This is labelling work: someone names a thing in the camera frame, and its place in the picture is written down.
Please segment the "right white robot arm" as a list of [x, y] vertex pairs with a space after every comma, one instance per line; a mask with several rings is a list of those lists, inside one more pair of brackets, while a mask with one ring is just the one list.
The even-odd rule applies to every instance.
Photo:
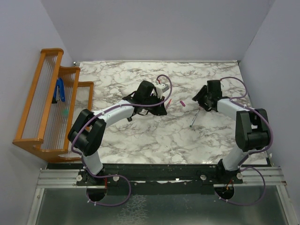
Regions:
[[216, 180], [228, 182], [233, 172], [249, 156], [266, 151], [273, 143], [273, 132], [268, 115], [264, 109], [254, 109], [234, 101], [236, 97], [223, 96], [221, 81], [209, 80], [192, 98], [207, 112], [216, 111], [235, 120], [235, 146], [230, 153], [218, 163]]

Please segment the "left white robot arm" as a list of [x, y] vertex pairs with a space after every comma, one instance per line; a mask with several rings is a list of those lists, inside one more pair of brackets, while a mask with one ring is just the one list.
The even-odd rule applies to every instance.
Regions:
[[88, 109], [80, 112], [67, 138], [72, 143], [72, 147], [77, 148], [84, 166], [89, 170], [87, 179], [91, 184], [98, 185], [104, 178], [104, 174], [101, 172], [104, 166], [100, 160], [98, 149], [105, 129], [123, 119], [131, 121], [132, 117], [141, 114], [142, 110], [156, 116], [167, 115], [163, 94], [168, 90], [168, 84], [142, 81], [136, 91], [125, 96], [113, 106], [95, 112]]

